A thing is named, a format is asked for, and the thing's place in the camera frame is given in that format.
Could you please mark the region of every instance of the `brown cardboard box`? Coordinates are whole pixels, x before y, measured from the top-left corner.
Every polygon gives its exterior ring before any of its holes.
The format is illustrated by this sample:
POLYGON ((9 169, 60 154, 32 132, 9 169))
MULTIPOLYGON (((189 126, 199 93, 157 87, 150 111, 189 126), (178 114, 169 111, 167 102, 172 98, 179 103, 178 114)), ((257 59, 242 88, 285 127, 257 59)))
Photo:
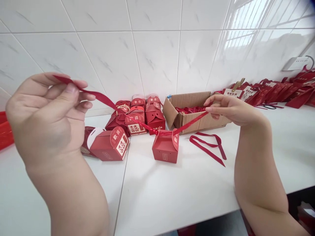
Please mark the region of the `brown cardboard box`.
MULTIPOLYGON (((176 128, 180 128, 187 124, 202 112, 192 113, 192 114, 182 114, 178 113, 175 107, 202 107, 204 102, 210 97, 211 92, 198 92, 198 93, 186 93, 186 94, 176 94, 172 95, 170 100, 165 98, 163 114, 165 116, 168 127, 171 128, 172 125, 176 128)), ((193 133, 196 131, 202 131, 206 129, 215 129, 226 126, 226 124, 231 123, 231 121, 224 116, 220 116, 219 120, 215 120, 210 114, 204 116, 196 123, 192 124, 190 127, 182 131, 180 134, 193 133)))

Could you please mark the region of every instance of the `fingernail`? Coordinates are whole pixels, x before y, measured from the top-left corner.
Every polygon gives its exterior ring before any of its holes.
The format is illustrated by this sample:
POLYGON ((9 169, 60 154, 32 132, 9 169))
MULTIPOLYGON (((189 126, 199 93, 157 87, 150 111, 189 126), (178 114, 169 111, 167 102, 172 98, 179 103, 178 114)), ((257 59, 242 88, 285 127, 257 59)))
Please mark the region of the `fingernail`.
POLYGON ((74 93, 75 91, 77 91, 77 87, 73 84, 73 83, 69 83, 65 89, 66 92, 68 93, 74 93))

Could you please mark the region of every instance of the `electrical outlet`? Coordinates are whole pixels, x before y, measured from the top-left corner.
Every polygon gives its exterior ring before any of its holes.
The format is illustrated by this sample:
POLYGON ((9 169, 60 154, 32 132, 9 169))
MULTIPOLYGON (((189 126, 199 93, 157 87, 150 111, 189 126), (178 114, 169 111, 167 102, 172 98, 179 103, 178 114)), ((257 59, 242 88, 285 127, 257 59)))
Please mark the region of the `electrical outlet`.
POLYGON ((292 57, 283 67, 282 71, 302 70, 308 64, 308 57, 292 57))

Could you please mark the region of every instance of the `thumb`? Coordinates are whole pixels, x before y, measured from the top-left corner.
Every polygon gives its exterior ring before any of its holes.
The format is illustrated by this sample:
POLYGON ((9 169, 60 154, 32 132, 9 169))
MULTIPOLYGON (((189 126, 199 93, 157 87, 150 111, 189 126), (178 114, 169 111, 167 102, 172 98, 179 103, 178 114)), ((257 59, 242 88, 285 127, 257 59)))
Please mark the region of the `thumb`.
POLYGON ((69 83, 65 90, 54 100, 41 108, 38 113, 51 122, 62 119, 73 108, 79 98, 79 89, 69 83))
POLYGON ((234 108, 232 107, 206 107, 206 111, 211 114, 218 114, 224 116, 234 115, 234 108))

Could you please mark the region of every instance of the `hand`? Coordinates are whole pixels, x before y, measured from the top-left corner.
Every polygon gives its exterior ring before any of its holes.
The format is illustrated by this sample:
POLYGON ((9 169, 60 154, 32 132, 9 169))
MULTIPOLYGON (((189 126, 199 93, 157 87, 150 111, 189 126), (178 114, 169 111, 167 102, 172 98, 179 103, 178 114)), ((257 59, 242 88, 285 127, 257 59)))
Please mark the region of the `hand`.
POLYGON ((70 155, 80 155, 84 117, 95 96, 79 92, 85 81, 65 85, 53 72, 26 79, 6 106, 16 148, 26 168, 61 165, 70 155))
POLYGON ((219 94, 212 95, 206 100, 204 106, 208 106, 212 102, 219 103, 214 103, 207 107, 206 111, 215 120, 218 120, 220 115, 223 115, 238 126, 267 121, 267 118, 256 108, 236 97, 219 94))

